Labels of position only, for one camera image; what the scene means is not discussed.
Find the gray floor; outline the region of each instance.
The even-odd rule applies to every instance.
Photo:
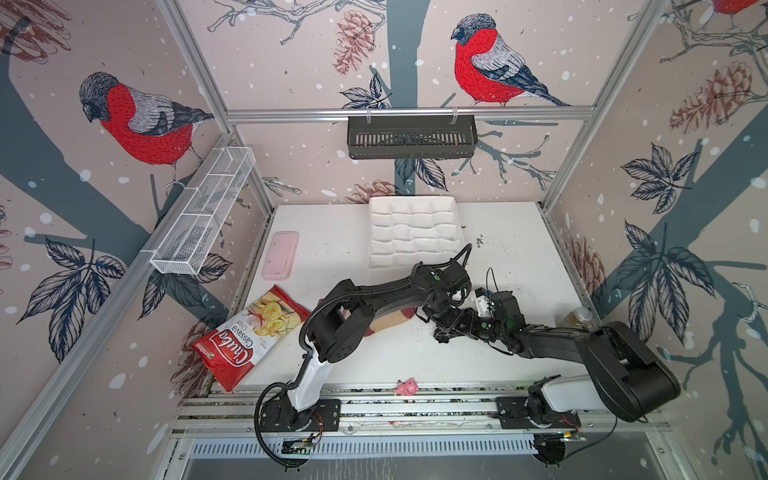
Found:
[[[646,436],[639,432],[615,432],[610,439],[574,455],[560,468],[546,468],[530,455],[368,458],[312,460],[300,472],[284,472],[269,459],[191,459],[184,480],[570,480],[616,478],[664,479]]]

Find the bird head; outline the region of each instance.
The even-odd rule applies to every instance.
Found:
[[[451,35],[452,40],[456,40],[461,46],[467,45],[467,42],[475,35],[475,33],[485,29],[496,29],[496,22],[493,21],[490,15],[485,13],[475,13],[467,15],[456,25]]]
[[[110,74],[103,71],[97,71],[91,74],[80,85],[80,102],[83,104],[83,113],[88,121],[99,119],[109,121],[112,116],[109,114],[109,104],[107,95],[109,91],[117,87],[120,82]]]

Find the white wire shelf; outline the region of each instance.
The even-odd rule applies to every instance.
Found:
[[[225,147],[150,262],[160,273],[197,275],[243,188],[255,159],[248,147]]]

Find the pink pencil case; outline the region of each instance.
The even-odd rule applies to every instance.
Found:
[[[299,232],[276,232],[272,236],[261,277],[265,280],[285,280],[290,277],[298,246]]]

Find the brown and red package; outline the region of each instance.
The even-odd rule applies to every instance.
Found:
[[[278,340],[309,317],[277,285],[194,344],[205,366],[231,392]]]

